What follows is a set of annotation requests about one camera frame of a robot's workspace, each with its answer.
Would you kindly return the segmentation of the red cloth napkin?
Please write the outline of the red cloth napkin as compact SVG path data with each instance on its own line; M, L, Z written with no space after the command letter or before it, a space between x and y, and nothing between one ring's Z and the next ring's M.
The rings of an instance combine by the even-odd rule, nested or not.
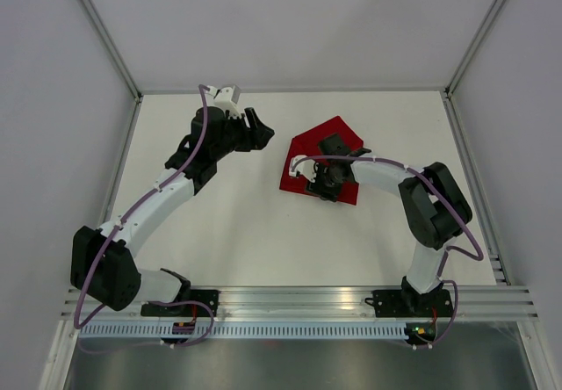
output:
M342 137L351 150L350 155L359 155L359 150L364 147L364 141L340 116L335 116L302 134L296 135L292 138L285 159L284 171L279 185L281 191L311 196L305 192L306 179L304 177L289 177L287 172L289 162L295 155L321 155L318 142L331 134L339 134Z

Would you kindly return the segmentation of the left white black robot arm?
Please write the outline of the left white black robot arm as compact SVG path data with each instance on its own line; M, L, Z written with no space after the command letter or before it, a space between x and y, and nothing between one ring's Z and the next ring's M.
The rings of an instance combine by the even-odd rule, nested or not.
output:
M140 270L135 257L182 204L196 196L233 152L264 149L274 135L252 108L239 116L211 106L197 110L191 130L164 164L152 187L124 213L73 237L71 285L102 307L121 311L135 301L159 302L171 315L191 308L190 283L169 269Z

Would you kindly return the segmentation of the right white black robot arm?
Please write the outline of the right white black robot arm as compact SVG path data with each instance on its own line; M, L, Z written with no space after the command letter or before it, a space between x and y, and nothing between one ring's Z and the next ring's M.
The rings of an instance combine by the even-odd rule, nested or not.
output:
M288 174L304 177L306 192L326 201L335 202L346 184L373 185L398 197L415 239L413 259L400 289L375 291L366 303L378 318L452 316L443 268L456 239L474 237L467 227L472 209L445 164L417 170L368 148L352 151L333 134L321 142L320 155L294 156Z

